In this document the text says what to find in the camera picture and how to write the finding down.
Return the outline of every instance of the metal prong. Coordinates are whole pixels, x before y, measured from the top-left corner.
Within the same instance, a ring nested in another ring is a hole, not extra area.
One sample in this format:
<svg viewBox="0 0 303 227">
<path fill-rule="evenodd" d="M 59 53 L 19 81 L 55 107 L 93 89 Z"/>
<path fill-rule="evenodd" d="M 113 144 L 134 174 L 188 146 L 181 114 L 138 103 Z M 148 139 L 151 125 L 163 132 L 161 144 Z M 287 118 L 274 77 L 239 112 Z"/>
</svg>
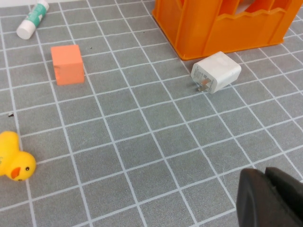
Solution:
<svg viewBox="0 0 303 227">
<path fill-rule="evenodd" d="M 208 84 L 209 82 L 212 82 L 209 78 L 206 78 L 205 80 L 202 81 L 202 86 Z"/>
<path fill-rule="evenodd" d="M 206 89 L 208 89 L 208 86 L 203 85 L 198 88 L 198 91 L 205 91 Z"/>
</svg>

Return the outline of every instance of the power adapter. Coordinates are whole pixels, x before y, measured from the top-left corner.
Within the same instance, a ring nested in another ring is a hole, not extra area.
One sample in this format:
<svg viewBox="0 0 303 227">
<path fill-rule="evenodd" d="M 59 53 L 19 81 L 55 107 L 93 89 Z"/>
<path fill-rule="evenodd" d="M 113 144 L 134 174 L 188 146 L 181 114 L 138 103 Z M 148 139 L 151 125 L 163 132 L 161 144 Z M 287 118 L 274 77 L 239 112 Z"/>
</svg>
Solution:
<svg viewBox="0 0 303 227">
<path fill-rule="evenodd" d="M 194 64 L 191 78 L 199 86 L 199 91 L 210 94 L 222 89 L 238 79 L 241 66 L 223 52 L 215 53 Z"/>
</svg>

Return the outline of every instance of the orange plastic basket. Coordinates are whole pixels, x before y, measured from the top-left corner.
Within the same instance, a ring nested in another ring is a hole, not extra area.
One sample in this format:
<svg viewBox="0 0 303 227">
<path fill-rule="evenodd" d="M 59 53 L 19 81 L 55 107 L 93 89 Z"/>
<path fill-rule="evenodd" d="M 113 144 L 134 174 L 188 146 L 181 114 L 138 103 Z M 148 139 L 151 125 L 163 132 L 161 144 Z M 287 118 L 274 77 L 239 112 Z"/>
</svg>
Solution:
<svg viewBox="0 0 303 227">
<path fill-rule="evenodd" d="M 153 15 L 183 60 L 280 44 L 303 0 L 156 0 Z"/>
</svg>

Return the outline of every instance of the glue stick cap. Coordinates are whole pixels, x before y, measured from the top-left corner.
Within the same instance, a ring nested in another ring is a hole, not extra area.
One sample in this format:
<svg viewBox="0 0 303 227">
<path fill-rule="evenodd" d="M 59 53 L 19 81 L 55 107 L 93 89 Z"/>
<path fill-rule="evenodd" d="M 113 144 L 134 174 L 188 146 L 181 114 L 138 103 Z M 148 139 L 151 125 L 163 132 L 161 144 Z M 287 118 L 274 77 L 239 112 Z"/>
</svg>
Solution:
<svg viewBox="0 0 303 227">
<path fill-rule="evenodd" d="M 48 11 L 49 5 L 45 0 L 39 0 L 38 4 L 42 4 L 45 7 L 46 11 Z M 35 24 L 32 21 L 25 19 L 19 25 L 17 29 L 17 35 L 21 39 L 29 39 L 32 36 L 32 34 L 35 32 L 35 30 L 36 30 Z"/>
<path fill-rule="evenodd" d="M 33 22 L 29 20 L 24 20 L 22 21 L 22 23 L 17 29 L 17 35 L 21 39 L 29 39 L 35 30 L 36 30 L 36 26 L 34 25 Z"/>
</svg>

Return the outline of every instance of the green label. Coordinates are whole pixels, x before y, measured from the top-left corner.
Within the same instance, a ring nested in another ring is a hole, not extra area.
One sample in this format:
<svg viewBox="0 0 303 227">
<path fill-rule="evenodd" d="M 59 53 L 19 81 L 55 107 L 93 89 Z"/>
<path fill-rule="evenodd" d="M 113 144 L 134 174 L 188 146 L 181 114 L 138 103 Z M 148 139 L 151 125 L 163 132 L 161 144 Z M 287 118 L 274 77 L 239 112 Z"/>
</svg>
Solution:
<svg viewBox="0 0 303 227">
<path fill-rule="evenodd" d="M 42 17 L 46 14 L 46 8 L 42 4 L 37 4 L 35 8 L 28 14 L 26 20 L 29 20 L 34 23 L 36 27 L 38 27 Z"/>
</svg>

